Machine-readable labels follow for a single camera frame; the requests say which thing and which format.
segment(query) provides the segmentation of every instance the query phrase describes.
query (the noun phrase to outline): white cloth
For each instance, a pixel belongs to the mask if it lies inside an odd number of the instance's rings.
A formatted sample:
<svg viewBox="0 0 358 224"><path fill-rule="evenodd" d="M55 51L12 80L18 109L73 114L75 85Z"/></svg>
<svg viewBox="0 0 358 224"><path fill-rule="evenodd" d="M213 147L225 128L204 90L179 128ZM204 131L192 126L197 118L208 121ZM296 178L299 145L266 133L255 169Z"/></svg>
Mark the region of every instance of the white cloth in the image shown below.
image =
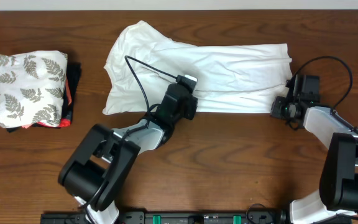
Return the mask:
<svg viewBox="0 0 358 224"><path fill-rule="evenodd" d="M58 126L66 68L67 54L59 51L0 55L0 126Z"/></svg>
<svg viewBox="0 0 358 224"><path fill-rule="evenodd" d="M197 47L164 37L144 21L129 26L112 47L107 63L112 88L104 114L146 111L144 97L124 56L172 75L198 79L197 111L269 113L277 95L285 96L291 78L286 44ZM174 79L130 60L150 105L161 103Z"/></svg>

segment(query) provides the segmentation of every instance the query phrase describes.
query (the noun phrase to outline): cable connector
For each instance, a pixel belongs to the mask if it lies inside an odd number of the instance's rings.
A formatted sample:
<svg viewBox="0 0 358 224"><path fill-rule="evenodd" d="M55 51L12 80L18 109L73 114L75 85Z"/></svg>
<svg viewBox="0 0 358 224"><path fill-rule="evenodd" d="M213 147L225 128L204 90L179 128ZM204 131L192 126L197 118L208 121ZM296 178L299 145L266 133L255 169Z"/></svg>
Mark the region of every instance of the cable connector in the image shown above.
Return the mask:
<svg viewBox="0 0 358 224"><path fill-rule="evenodd" d="M190 91L190 93L193 93L198 80L196 77L192 77L191 75L178 75L176 81L178 84L181 84L186 87Z"/></svg>

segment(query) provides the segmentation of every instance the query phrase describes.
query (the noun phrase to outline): white fabric with leaf pattern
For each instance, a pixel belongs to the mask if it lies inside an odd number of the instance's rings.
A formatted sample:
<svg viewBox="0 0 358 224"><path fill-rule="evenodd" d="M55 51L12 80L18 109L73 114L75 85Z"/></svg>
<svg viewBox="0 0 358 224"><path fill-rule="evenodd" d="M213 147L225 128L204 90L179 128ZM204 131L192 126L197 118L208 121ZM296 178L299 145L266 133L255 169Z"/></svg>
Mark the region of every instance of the white fabric with leaf pattern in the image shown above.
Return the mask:
<svg viewBox="0 0 358 224"><path fill-rule="evenodd" d="M0 126L41 122L57 127L62 117L67 54L35 51L0 55Z"/></svg>

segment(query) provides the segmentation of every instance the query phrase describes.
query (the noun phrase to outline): black fabric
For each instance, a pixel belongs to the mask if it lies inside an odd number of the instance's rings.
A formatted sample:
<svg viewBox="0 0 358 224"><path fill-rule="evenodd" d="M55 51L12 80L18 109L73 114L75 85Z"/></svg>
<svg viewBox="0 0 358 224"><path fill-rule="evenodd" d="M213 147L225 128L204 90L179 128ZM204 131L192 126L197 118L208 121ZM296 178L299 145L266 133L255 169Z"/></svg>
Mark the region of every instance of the black fabric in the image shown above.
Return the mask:
<svg viewBox="0 0 358 224"><path fill-rule="evenodd" d="M80 78L81 78L81 63L76 63L76 62L68 63L67 70L66 70L66 77L68 81L68 88L70 90L70 95L71 95L71 104L68 105L67 92L65 91L63 94L62 119L67 119L73 122L75 93L77 91L78 82L80 82ZM55 129L60 128L60 127L47 127L37 123L33 124L31 128L32 127L55 128ZM21 127L6 128L6 131L11 133L20 128Z"/></svg>

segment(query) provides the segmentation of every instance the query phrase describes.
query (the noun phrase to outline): wood grain surface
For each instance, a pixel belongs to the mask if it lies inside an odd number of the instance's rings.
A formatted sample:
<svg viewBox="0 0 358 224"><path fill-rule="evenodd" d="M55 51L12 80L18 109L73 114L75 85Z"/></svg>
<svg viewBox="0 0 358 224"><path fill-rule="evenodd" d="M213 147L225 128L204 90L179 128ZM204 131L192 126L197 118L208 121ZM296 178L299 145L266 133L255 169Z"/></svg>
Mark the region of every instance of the wood grain surface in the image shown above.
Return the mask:
<svg viewBox="0 0 358 224"><path fill-rule="evenodd" d="M102 114L111 82L103 69L127 26L148 22L195 45L288 44L296 70L320 55L343 58L354 87L338 106L358 126L358 11L81 11L0 12L0 54L59 50L82 63L73 124L63 129L0 128L0 223L39 223L44 211L76 210L57 176L95 123L121 128L142 114ZM321 76L323 103L334 104L349 79L337 62L305 68ZM171 140L136 160L118 207L150 211L285 207L318 188L326 149L305 130L268 114L198 113L181 120Z"/></svg>

